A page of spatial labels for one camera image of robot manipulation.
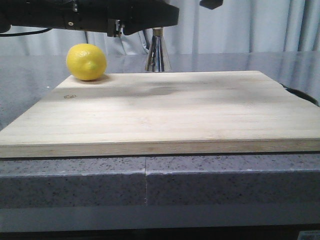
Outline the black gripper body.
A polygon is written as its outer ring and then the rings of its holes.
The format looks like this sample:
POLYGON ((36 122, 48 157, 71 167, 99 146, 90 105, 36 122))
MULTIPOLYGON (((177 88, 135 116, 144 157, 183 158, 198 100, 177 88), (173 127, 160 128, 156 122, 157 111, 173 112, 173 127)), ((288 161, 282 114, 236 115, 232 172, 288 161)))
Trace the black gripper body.
POLYGON ((107 0, 2 0, 0 36, 35 35, 52 29, 120 37, 124 21, 110 18, 107 0))

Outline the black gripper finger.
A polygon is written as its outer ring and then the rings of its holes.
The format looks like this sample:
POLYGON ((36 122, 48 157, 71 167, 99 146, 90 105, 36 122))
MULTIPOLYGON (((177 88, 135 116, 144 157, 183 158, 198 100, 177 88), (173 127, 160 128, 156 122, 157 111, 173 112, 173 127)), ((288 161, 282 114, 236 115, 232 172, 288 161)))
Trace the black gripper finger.
POLYGON ((124 21, 123 33, 136 32, 178 24, 179 8, 159 0, 132 0, 128 8, 128 17, 124 21))
POLYGON ((214 10, 220 6, 223 5, 223 0, 201 0, 199 2, 199 5, 206 8, 206 9, 209 9, 209 10, 214 10))

